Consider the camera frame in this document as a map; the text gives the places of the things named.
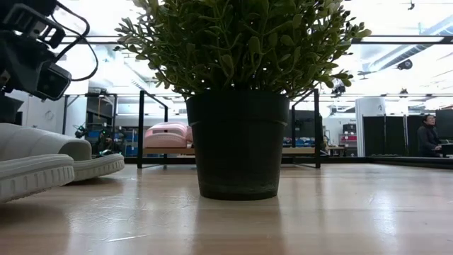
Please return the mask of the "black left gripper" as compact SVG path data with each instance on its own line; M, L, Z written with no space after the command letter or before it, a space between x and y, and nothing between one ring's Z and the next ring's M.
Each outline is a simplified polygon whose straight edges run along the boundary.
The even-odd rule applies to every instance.
M32 38L0 30L0 87L5 92L38 95L41 69L48 61L48 46ZM23 101L0 93L0 123L21 124Z

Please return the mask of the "grey rubber slide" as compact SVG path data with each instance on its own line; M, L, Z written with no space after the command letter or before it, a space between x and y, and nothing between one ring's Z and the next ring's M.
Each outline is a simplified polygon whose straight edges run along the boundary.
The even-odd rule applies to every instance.
M0 161L0 203L64 186L74 178L74 160L65 154Z
M0 123L0 160L66 154L74 160L75 182L113 174L125 168L121 154L93 159L91 150L92 146L86 140L32 127Z

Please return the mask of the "black storage rack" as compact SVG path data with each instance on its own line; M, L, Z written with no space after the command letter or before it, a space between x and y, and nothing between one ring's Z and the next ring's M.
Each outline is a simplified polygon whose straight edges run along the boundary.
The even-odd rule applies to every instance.
M116 128L118 96L114 93L85 93L64 96L62 134L75 137L73 125L94 130L96 125Z

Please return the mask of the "background robot with green lights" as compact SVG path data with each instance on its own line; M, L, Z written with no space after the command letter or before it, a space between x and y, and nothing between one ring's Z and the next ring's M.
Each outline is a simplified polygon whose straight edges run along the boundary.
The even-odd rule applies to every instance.
M111 154L123 155L125 145L125 131L121 127L96 125L94 130L89 130L82 125L73 125L75 137L84 138L91 144L91 158L105 157Z

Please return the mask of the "green plant in black pot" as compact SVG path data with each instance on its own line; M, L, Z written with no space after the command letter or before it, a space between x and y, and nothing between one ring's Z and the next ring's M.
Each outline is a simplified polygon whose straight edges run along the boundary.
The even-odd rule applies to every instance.
M117 47L185 99L203 197L277 195L290 101L349 85L337 60L370 35L343 1L134 0Z

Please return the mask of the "white column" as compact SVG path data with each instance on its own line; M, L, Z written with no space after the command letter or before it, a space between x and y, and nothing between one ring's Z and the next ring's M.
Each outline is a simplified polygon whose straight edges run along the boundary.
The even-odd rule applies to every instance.
M357 156L365 157L365 135L363 117L377 117L386 114L383 97L363 97L355 100L355 119L357 131Z

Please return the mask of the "black partition panels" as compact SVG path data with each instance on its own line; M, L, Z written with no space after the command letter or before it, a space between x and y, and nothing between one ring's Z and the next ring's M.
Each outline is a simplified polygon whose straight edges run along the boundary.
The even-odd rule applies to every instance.
M364 116L365 156L422 157L418 148L421 115Z

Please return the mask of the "black overhead rig beam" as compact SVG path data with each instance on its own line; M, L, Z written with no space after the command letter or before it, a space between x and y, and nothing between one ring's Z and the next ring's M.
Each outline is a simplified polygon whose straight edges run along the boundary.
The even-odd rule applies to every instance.
M114 45L119 36L87 36L81 44ZM453 45L453 35L371 35L356 38L353 45Z

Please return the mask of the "person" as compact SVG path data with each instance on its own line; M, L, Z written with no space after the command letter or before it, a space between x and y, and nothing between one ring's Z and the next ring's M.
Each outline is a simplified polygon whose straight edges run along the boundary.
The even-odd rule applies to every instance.
M418 153L421 157L441 157L442 145L435 127L435 117L425 115L417 130Z

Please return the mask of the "wooden shelf with black frame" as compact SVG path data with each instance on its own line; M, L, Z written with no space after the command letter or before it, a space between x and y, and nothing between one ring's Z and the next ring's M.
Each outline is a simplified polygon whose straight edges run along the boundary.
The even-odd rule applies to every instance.
M296 147L295 145L295 106L300 103L307 96L314 94L314 106L315 106L315 146L314 147ZM141 90L139 92L139 120L138 120L138 152L137 152L137 168L143 169L144 164L151 164L152 166L157 165L170 165L170 164L194 164L194 158L168 158L169 154L187 154L192 155L195 153L193 148L170 148L170 147L145 147L144 138L146 130L144 129L144 117L145 113L145 98L149 97L155 103L163 107L164 110L164 122L168 122L169 109L168 105L162 100L158 99L155 94L151 94L147 91ZM317 130L319 127L319 91L315 89L310 91L307 95L303 96L301 100L297 101L291 109L292 114L292 145L291 147L284 147L282 155L289 156L290 159L282 159L283 164L297 164L295 158L301 155L309 155L309 159L315 163L314 168L319 169L321 167L321 139L318 138L320 132Z

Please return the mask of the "black aluminium table frame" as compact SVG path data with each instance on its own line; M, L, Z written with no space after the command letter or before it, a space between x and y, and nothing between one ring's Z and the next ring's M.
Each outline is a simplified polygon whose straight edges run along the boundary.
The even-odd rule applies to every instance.
M453 170L453 159L434 157L321 157L320 164L388 164ZM142 164L195 164L194 157L143 158Z

